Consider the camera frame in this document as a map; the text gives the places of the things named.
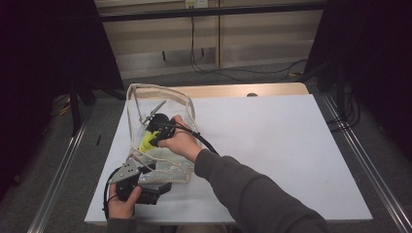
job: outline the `person's left hand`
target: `person's left hand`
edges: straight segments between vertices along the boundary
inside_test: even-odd
[[[141,192],[142,188],[140,186],[136,186],[130,193],[127,201],[122,202],[117,196],[116,184],[110,184],[109,197],[115,197],[109,201],[109,218],[132,218],[134,205],[136,204],[137,199],[139,199]]]

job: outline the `electrical outlet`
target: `electrical outlet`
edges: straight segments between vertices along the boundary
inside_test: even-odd
[[[196,0],[186,0],[186,8],[196,8],[197,1]]]
[[[196,8],[208,8],[208,0],[197,0]]]

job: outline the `hand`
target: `hand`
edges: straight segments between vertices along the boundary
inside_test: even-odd
[[[109,200],[109,218],[132,218],[134,205],[137,199],[139,199],[141,192],[142,188],[136,186],[130,193],[127,201],[122,202],[116,193],[116,184],[110,184],[109,197],[114,197]]]
[[[181,124],[190,129],[190,127],[183,122],[181,116],[176,115],[173,116],[173,118],[178,125]],[[191,162],[196,160],[197,155],[202,150],[202,148],[196,143],[196,139],[190,133],[178,128],[176,128],[173,138],[161,140],[157,143],[157,145],[160,148],[169,148],[172,152],[185,157]]]

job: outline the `white tabletop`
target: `white tabletop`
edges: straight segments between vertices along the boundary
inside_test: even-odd
[[[267,175],[326,220],[372,219],[312,95],[195,98],[193,103],[201,134],[221,155]],[[104,184],[129,147],[124,110],[86,222],[105,224]],[[153,224],[234,222],[211,186],[195,174],[188,183],[174,183],[157,205],[136,205],[135,217]]]

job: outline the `person's right hand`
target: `person's right hand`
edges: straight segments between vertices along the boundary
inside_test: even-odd
[[[183,122],[181,116],[173,116],[177,125],[181,124],[185,128],[190,129],[188,125]],[[200,153],[202,148],[196,143],[196,139],[187,131],[183,129],[176,128],[175,135],[166,140],[161,140],[157,143],[160,148],[169,148],[172,152],[177,153],[186,159],[194,162],[197,155]]]

